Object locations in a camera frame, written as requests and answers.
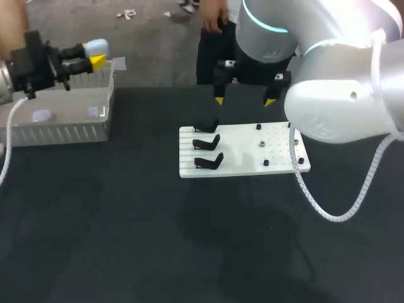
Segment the white pegboard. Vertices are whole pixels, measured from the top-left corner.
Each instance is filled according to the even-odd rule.
[[[195,132],[193,127],[179,130],[179,174],[182,178],[230,177],[238,175],[266,175],[293,173],[289,152],[288,122],[257,124],[219,125],[213,134]],[[220,142],[214,151],[195,150],[193,139],[212,142],[216,134],[220,134]],[[295,139],[296,157],[304,158],[299,164],[301,172],[310,171],[310,161],[298,131]],[[224,160],[217,170],[196,168],[195,158],[214,161],[219,153]]]

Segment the cable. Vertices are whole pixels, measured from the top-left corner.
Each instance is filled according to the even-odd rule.
[[[362,189],[360,190],[360,193],[358,195],[358,198],[355,200],[355,203],[352,205],[351,209],[349,209],[346,213],[344,213],[341,216],[333,216],[324,211],[316,202],[316,200],[313,198],[311,195],[310,191],[307,189],[306,184],[303,181],[302,175],[299,172],[299,166],[297,164],[297,159],[296,159],[296,154],[295,154],[295,128],[291,124],[290,125],[290,132],[289,132],[289,150],[290,150],[290,158],[292,160],[292,165],[295,170],[295,176],[297,179],[297,182],[300,185],[300,188],[302,189],[304,195],[306,196],[307,200],[309,200],[310,204],[313,206],[313,208],[318,212],[323,218],[327,219],[328,221],[331,222],[337,222],[341,223],[344,221],[347,221],[351,219],[356,212],[358,211],[359,207],[361,206],[367,191],[369,190],[369,187],[372,183],[373,177],[376,173],[377,167],[379,166],[380,160],[383,156],[383,153],[386,151],[387,147],[394,142],[395,138],[393,135],[389,135],[383,139],[383,141],[380,143],[378,146],[376,153],[374,154],[373,161],[371,164],[371,167],[369,168],[369,171],[367,173],[364,185],[362,186]]]
[[[12,125],[12,120],[14,113],[17,111],[17,109],[23,105],[26,101],[28,101],[28,98],[22,98],[17,103],[14,104],[13,108],[11,109],[10,113],[8,114],[7,118],[7,126],[6,126],[6,144],[7,144],[7,149],[6,149],[6,157],[4,159],[4,165],[3,169],[1,170],[0,174],[0,186],[3,184],[4,179],[6,178],[8,167],[10,165],[10,160],[11,160],[11,149],[12,149],[12,144],[13,144],[13,125]]]

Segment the white plastic basket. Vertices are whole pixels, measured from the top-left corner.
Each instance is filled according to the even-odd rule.
[[[107,141],[114,100],[114,69],[114,62],[107,61],[96,73],[72,76],[69,92],[60,83],[37,92],[37,98],[23,104],[14,115],[13,146]],[[14,100],[21,96],[16,93]],[[7,117],[15,102],[0,107],[3,144],[6,144]],[[35,120],[39,111],[49,118]]]

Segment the black bracket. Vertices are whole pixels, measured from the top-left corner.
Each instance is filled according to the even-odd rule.
[[[216,119],[215,122],[213,122],[212,126],[206,126],[201,123],[196,123],[194,124],[194,129],[195,132],[201,131],[202,133],[210,133],[213,134],[216,131],[216,128],[219,125],[219,119]]]
[[[197,169],[217,170],[225,158],[223,153],[219,153],[215,161],[209,161],[203,158],[195,158],[194,163]]]
[[[192,145],[194,146],[195,149],[199,148],[200,150],[215,150],[217,145],[219,144],[220,141],[220,135],[217,134],[215,136],[215,139],[213,139],[213,142],[206,142],[202,140],[192,140]]]

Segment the black table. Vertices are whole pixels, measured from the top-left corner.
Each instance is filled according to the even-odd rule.
[[[178,130],[285,121],[263,88],[120,89],[107,143],[16,148],[0,192],[0,302],[402,302],[404,146],[329,223],[294,175],[180,179]],[[381,138],[305,139],[307,185],[350,208]]]

